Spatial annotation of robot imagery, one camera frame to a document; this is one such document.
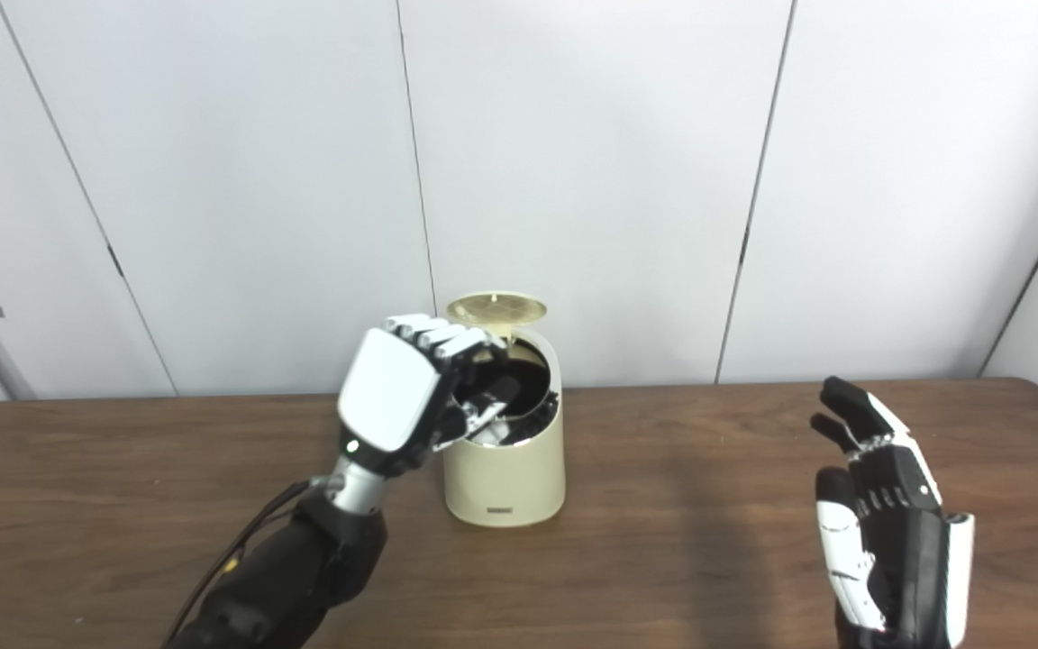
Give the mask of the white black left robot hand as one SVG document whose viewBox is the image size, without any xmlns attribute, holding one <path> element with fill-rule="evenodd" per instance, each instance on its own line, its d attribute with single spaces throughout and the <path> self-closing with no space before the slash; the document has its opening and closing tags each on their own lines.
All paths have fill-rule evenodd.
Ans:
<svg viewBox="0 0 1038 649">
<path fill-rule="evenodd" d="M 486 430 L 522 393 L 506 343 L 428 314 L 389 317 L 364 333 L 342 383 L 342 458 L 380 478 Z"/>
</svg>

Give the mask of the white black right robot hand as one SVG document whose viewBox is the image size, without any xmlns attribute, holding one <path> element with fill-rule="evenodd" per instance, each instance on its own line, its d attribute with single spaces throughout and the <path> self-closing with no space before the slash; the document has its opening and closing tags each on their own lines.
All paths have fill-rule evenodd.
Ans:
<svg viewBox="0 0 1038 649">
<path fill-rule="evenodd" d="M 943 508 L 911 430 L 876 395 L 829 377 L 813 430 L 844 467 L 815 476 L 816 523 L 841 648 L 959 648 L 976 518 Z"/>
</svg>

